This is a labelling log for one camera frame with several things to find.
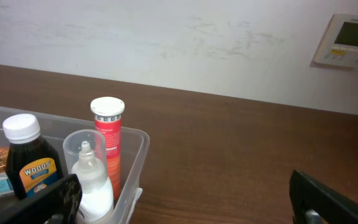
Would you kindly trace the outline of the white squeeze bottle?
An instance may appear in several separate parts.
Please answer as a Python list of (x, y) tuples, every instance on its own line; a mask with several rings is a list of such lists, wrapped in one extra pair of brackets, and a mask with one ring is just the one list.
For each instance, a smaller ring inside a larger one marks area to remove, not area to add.
[(68, 173), (77, 176), (82, 189), (76, 222), (101, 222), (114, 208), (104, 136), (91, 129), (75, 131), (63, 141), (63, 152)]

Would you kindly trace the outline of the orange tube with white cap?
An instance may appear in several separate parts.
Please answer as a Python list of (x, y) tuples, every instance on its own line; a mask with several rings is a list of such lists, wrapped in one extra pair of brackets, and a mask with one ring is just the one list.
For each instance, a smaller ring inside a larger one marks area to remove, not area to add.
[(117, 200), (121, 194), (121, 118), (125, 104), (119, 98), (104, 96), (94, 99), (90, 108), (95, 128), (105, 138), (108, 176)]

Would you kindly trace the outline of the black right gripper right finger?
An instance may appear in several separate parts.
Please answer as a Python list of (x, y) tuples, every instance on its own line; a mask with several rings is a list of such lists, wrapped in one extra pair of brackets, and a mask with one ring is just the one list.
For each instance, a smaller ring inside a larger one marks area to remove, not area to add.
[(294, 170), (289, 196), (293, 223), (358, 224), (358, 204), (310, 175)]

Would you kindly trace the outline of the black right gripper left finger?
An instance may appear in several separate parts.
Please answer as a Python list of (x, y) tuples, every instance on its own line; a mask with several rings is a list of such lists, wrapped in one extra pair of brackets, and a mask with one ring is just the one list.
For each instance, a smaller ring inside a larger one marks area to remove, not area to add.
[(70, 174), (0, 212), (0, 224), (69, 223), (76, 220), (82, 198), (77, 175)]

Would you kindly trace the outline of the dark bottle with white cap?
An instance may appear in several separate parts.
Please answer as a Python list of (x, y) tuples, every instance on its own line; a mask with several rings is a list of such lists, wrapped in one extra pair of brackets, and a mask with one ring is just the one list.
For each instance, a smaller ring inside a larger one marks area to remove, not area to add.
[(3, 121), (9, 141), (6, 174), (16, 197), (31, 197), (63, 178), (57, 150), (40, 134), (32, 114), (16, 114)]

